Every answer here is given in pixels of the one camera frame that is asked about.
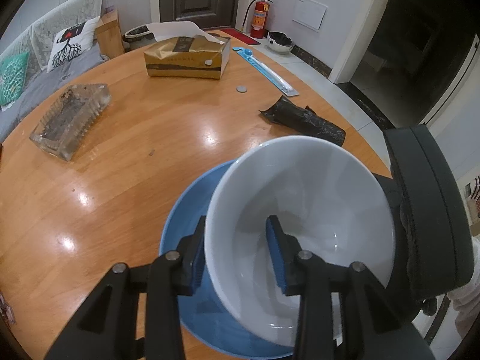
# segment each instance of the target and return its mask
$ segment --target green pillow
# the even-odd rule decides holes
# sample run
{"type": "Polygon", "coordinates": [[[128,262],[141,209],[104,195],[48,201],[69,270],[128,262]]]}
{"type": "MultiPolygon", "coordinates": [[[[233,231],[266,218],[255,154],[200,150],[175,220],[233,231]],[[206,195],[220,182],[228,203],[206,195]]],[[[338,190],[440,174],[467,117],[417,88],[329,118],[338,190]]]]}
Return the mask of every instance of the green pillow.
{"type": "Polygon", "coordinates": [[[22,94],[29,55],[27,51],[3,61],[0,67],[0,105],[7,105],[22,94]]]}

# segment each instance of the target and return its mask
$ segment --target red fire extinguisher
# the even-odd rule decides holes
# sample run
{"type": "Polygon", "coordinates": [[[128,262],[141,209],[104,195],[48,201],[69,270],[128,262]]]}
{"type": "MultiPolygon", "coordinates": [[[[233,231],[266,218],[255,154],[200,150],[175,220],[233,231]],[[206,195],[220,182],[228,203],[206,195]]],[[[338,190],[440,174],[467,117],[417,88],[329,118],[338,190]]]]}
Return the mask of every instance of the red fire extinguisher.
{"type": "Polygon", "coordinates": [[[266,24],[267,24],[267,17],[268,11],[270,10],[270,4],[267,2],[272,2],[271,0],[253,0],[248,5],[247,11],[245,12],[245,17],[243,18],[243,24],[241,30],[243,31],[243,27],[245,26],[245,22],[247,21],[248,11],[250,10],[251,5],[257,1],[255,4],[255,12],[253,13],[253,21],[251,22],[251,31],[250,36],[252,38],[261,39],[265,36],[266,33],[266,24]]]}
{"type": "Polygon", "coordinates": [[[266,0],[257,1],[255,4],[255,11],[253,13],[253,20],[251,22],[250,37],[261,39],[265,36],[268,9],[270,9],[270,4],[266,0]]]}

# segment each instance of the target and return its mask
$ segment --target wooden table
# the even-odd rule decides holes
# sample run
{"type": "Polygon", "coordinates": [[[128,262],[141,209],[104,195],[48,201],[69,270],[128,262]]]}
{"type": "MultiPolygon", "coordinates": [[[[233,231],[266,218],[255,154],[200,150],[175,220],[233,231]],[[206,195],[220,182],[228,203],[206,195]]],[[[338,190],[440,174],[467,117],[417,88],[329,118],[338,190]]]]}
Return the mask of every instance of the wooden table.
{"type": "MultiPolygon", "coordinates": [[[[232,46],[244,45],[232,39],[232,46]]],[[[388,170],[365,140],[315,91],[260,52],[300,96],[292,100],[346,131],[344,148],[371,171],[388,170]]],[[[70,162],[35,147],[30,132],[54,93],[4,142],[0,168],[0,289],[13,307],[13,333],[41,359],[73,312],[112,264],[150,263],[165,219],[200,174],[274,137],[269,125],[280,91],[236,53],[220,81],[147,76],[142,49],[75,79],[107,83],[110,105],[70,162]],[[246,93],[236,87],[245,85],[246,93]]],[[[142,334],[140,316],[138,334],[142,334]]],[[[226,359],[187,332],[188,359],[226,359]]]]}

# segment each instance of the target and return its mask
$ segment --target glass ashtray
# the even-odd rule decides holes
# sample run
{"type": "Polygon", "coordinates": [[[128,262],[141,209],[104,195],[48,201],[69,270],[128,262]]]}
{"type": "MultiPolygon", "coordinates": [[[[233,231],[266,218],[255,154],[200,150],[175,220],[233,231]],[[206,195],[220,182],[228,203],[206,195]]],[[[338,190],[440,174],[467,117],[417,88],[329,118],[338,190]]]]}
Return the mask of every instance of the glass ashtray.
{"type": "Polygon", "coordinates": [[[69,86],[45,112],[30,140],[40,149],[70,161],[80,140],[110,99],[106,84],[69,86]]]}

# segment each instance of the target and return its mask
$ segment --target tree print pillow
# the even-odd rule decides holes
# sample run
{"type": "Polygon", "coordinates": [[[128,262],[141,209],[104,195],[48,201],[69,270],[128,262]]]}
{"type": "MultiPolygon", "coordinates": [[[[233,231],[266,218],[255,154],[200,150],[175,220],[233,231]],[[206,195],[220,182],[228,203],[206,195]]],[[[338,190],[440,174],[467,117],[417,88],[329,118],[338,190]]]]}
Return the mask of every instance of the tree print pillow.
{"type": "Polygon", "coordinates": [[[11,56],[0,67],[0,105],[17,100],[23,92],[30,53],[11,56]]]}
{"type": "Polygon", "coordinates": [[[89,50],[93,45],[93,34],[99,20],[100,16],[97,16],[94,19],[57,32],[53,41],[47,72],[89,50]]]}

